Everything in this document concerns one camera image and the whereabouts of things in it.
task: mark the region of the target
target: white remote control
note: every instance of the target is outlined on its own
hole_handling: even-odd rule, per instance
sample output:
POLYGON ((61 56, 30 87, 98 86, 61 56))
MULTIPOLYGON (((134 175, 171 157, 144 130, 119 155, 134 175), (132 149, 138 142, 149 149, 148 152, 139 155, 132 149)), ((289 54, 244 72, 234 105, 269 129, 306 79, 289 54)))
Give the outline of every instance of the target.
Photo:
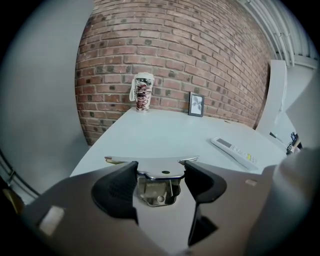
POLYGON ((258 169, 256 166, 257 160, 251 154, 242 151, 235 145, 232 145, 219 137, 212 138, 210 141, 228 155, 232 156, 239 164, 243 165, 248 170, 254 171, 258 169))

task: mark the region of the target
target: cup handle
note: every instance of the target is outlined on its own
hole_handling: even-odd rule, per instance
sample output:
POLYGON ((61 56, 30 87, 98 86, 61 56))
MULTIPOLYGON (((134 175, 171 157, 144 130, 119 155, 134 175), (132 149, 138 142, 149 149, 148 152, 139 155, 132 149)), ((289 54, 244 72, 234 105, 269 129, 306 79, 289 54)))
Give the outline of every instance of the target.
POLYGON ((136 100, 136 83, 135 82, 136 82, 136 76, 134 76, 131 82, 131 90, 129 94, 129 100, 131 102, 134 102, 136 100))

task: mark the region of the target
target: photo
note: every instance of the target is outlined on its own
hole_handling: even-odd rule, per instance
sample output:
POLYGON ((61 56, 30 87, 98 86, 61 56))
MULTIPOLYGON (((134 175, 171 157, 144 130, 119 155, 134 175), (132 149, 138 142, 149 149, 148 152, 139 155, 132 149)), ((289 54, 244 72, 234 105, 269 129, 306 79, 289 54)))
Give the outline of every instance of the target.
POLYGON ((190 100, 189 100, 189 113, 188 114, 190 116, 202 117, 204 115, 205 97, 203 95, 190 92, 189 99, 190 100))

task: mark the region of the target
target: white table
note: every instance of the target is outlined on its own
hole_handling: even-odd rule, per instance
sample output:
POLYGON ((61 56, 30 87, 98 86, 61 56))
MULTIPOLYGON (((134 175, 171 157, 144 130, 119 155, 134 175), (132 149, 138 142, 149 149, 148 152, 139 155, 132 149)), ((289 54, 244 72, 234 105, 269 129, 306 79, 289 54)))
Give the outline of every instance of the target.
MULTIPOLYGON (((261 174, 264 167, 276 165, 286 157, 271 141, 241 123, 156 109, 138 113, 135 108, 131 108, 91 147, 71 176, 110 166, 111 164, 106 163, 105 156, 167 158, 199 155, 199 162, 248 172, 232 157, 210 143, 210 138, 216 136, 257 159, 258 170, 252 173, 261 174)), ((180 187, 181 194, 170 206, 153 208, 136 196, 133 197, 139 227, 168 253, 176 253, 188 246, 195 212, 195 201, 183 179, 180 187), (161 222, 162 232, 157 230, 156 222, 161 222)))

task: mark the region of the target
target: brick wall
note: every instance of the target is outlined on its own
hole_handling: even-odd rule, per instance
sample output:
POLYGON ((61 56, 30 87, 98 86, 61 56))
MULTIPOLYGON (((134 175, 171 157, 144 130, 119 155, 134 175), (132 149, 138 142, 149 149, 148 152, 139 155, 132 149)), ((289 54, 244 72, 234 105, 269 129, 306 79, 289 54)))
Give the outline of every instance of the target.
POLYGON ((253 127, 268 84, 271 50, 236 0, 101 0, 84 29, 76 63, 80 122, 94 143, 135 103, 134 74, 156 77, 153 109, 188 111, 253 127))

